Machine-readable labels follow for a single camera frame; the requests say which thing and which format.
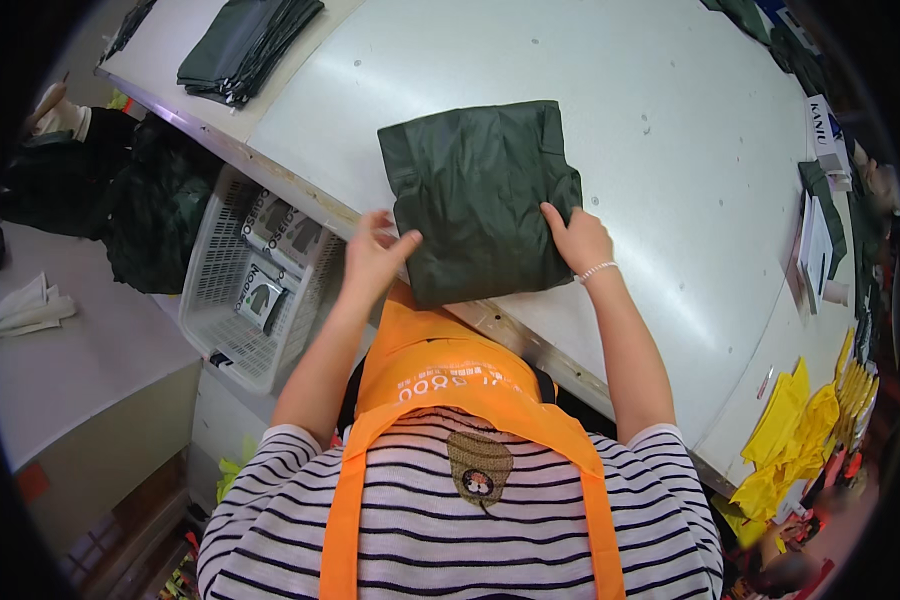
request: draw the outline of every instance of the white cloth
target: white cloth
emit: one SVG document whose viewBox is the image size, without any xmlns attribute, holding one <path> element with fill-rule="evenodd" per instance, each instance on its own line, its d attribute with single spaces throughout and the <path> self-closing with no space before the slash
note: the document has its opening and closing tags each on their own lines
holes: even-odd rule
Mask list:
<svg viewBox="0 0 900 600">
<path fill-rule="evenodd" d="M 47 99 L 53 88 L 52 85 L 47 88 L 40 102 Z M 56 106 L 43 115 L 42 119 L 36 122 L 33 134 L 43 136 L 67 130 L 73 131 L 73 139 L 76 141 L 83 142 L 87 138 L 87 132 L 90 130 L 90 106 L 79 106 L 62 98 L 60 102 L 56 103 Z"/>
<path fill-rule="evenodd" d="M 47 288 L 43 271 L 16 292 L 0 301 L 0 338 L 59 328 L 60 319 L 77 313 L 69 295 L 60 295 L 56 285 Z"/>
</svg>

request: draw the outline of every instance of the bracelet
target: bracelet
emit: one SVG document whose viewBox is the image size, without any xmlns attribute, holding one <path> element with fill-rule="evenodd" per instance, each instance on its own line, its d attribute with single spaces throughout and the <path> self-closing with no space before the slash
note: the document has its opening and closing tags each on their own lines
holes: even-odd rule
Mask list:
<svg viewBox="0 0 900 600">
<path fill-rule="evenodd" d="M 604 270 L 604 269 L 606 269 L 606 268 L 608 268 L 608 267 L 616 267 L 617 269 L 619 269 L 619 268 L 620 268 L 620 265 L 618 265 L 617 263 L 613 262 L 612 260 L 609 261 L 609 262 L 601 262 L 601 263 L 600 263 L 599 265 L 597 265 L 596 267 L 590 267 L 589 269 L 585 270 L 585 271 L 579 276 L 579 282 L 580 282 L 580 283 L 587 283 L 587 280 L 589 280 L 590 277 L 591 277 L 594 273 L 597 273 L 598 271 Z"/>
</svg>

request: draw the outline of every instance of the striped shirt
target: striped shirt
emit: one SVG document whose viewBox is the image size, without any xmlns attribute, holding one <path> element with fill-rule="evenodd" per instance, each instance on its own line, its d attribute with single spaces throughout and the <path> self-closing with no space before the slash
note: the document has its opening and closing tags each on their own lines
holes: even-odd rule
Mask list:
<svg viewBox="0 0 900 600">
<path fill-rule="evenodd" d="M 499 500 L 455 486 L 447 438 L 476 434 L 512 455 Z M 628 445 L 590 434 L 630 598 L 716 598 L 717 531 L 680 431 Z M 293 425 L 266 431 L 207 525 L 202 597 L 316 598 L 342 447 Z M 446 407 L 405 414 L 367 450 L 357 565 L 361 598 L 593 598 L 580 472 L 557 452 Z"/>
</svg>

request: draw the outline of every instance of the white plastic basket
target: white plastic basket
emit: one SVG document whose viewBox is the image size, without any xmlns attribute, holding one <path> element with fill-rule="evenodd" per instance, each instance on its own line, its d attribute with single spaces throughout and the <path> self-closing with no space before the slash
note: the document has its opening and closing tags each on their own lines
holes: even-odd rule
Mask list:
<svg viewBox="0 0 900 600">
<path fill-rule="evenodd" d="M 251 261 L 267 260 L 238 235 L 260 186 L 224 165 L 196 235 L 180 301 L 180 330 L 204 359 L 223 354 L 219 369 L 255 394 L 269 394 L 277 372 L 303 351 L 324 284 L 343 240 L 330 234 L 293 298 L 285 298 L 266 335 L 234 312 Z"/>
</svg>

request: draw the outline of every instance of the yellow raincoat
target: yellow raincoat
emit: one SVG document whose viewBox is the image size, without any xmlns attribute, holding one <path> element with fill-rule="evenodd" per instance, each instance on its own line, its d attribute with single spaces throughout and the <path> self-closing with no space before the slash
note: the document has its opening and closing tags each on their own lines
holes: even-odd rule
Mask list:
<svg viewBox="0 0 900 600">
<path fill-rule="evenodd" d="M 748 476 L 730 498 L 749 519 L 765 522 L 798 479 L 815 476 L 824 465 L 825 442 L 840 417 L 834 383 L 820 388 L 809 403 L 809 378 L 800 358 L 793 375 L 781 373 L 767 408 L 740 453 L 753 461 Z"/>
</svg>

